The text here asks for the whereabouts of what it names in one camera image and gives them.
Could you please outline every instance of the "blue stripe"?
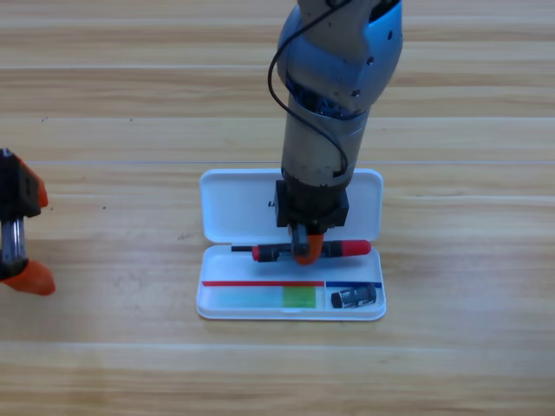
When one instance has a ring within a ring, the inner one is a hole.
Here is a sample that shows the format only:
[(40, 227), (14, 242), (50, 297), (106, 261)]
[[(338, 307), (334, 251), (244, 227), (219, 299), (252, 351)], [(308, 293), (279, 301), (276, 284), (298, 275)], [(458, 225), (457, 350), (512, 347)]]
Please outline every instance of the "blue stripe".
[(374, 284), (376, 289), (381, 289), (381, 283), (374, 282), (326, 282), (326, 288), (360, 288), (366, 286), (368, 283)]

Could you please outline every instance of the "screwdriver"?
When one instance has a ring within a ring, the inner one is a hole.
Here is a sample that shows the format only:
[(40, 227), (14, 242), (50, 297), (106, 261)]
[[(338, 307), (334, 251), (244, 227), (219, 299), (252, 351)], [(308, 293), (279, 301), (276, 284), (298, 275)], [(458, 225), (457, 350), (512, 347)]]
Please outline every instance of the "screwdriver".
[[(326, 241), (320, 258), (364, 256), (372, 245), (365, 240)], [(276, 262), (280, 257), (291, 257), (291, 244), (263, 244), (255, 246), (232, 246), (232, 251), (250, 251), (255, 262)]]

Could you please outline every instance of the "red stripe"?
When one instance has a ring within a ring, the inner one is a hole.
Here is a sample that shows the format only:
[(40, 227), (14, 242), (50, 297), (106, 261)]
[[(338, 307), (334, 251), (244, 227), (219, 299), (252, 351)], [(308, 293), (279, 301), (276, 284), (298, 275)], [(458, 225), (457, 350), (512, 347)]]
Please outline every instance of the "red stripe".
[(234, 281), (204, 281), (203, 286), (210, 286), (210, 287), (215, 287), (215, 286), (239, 286), (239, 287), (261, 287), (261, 286), (298, 286), (298, 287), (323, 287), (323, 282), (280, 282), (280, 281), (266, 281), (266, 282), (260, 282), (260, 281), (256, 281), (256, 282), (248, 282), (248, 281), (240, 281), (240, 282), (234, 282)]

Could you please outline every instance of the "green rectangle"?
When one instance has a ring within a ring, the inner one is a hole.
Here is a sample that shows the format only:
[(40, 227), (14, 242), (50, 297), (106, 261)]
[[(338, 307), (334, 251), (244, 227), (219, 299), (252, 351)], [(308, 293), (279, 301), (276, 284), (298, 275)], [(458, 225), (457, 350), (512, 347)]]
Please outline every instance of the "green rectangle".
[(315, 308), (315, 287), (284, 287), (284, 308)]

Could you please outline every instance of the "black small object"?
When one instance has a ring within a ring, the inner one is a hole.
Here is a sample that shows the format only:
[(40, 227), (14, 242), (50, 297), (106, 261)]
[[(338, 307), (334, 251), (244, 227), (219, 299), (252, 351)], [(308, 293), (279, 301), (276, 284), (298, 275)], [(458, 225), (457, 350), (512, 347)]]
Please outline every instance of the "black small object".
[(232, 246), (232, 251), (233, 252), (249, 253), (249, 252), (252, 251), (252, 246), (250, 246), (250, 245), (233, 245)]
[(38, 181), (8, 149), (0, 151), (0, 221), (31, 218), (41, 213)]
[(368, 283), (360, 288), (352, 288), (331, 295), (331, 305), (335, 309), (358, 308), (376, 299), (375, 286)]

